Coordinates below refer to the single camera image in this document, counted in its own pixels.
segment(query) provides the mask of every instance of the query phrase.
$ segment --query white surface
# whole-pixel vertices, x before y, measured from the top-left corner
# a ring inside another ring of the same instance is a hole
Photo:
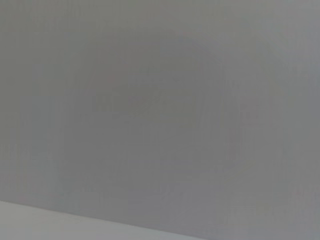
[[[200,240],[0,201],[1,240]]]

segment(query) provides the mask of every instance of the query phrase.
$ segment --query gray wall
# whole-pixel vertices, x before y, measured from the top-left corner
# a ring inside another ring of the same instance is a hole
[[[0,200],[205,239],[316,239],[319,10],[1,1]]]
[[[0,201],[2,240],[200,240],[191,236]]]

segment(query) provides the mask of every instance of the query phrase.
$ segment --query wall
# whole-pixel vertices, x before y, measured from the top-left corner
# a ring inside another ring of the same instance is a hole
[[[0,200],[206,239],[315,239],[319,9],[313,0],[2,1]],[[166,105],[136,117],[131,104],[145,109],[160,87],[139,88],[132,103],[115,83],[150,74],[185,88],[163,83]],[[125,96],[118,122],[100,114],[111,108],[98,94],[106,88]]]
[[[197,240],[115,222],[0,202],[1,239],[25,240]]]

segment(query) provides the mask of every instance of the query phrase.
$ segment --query gray surface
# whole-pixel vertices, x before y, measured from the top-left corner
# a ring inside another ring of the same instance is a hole
[[[206,239],[315,239],[318,9],[2,1],[0,200]]]
[[[201,240],[90,217],[0,201],[2,240]]]

